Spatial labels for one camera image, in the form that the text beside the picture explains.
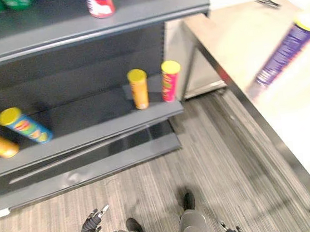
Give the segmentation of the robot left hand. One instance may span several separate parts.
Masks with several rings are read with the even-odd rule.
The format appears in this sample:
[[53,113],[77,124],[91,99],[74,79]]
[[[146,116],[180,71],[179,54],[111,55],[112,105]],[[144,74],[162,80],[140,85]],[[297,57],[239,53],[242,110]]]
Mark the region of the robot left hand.
[[100,211],[94,209],[87,217],[85,222],[81,227],[81,232],[99,232],[101,227],[99,227],[102,217],[105,212],[109,209],[109,204],[106,204]]

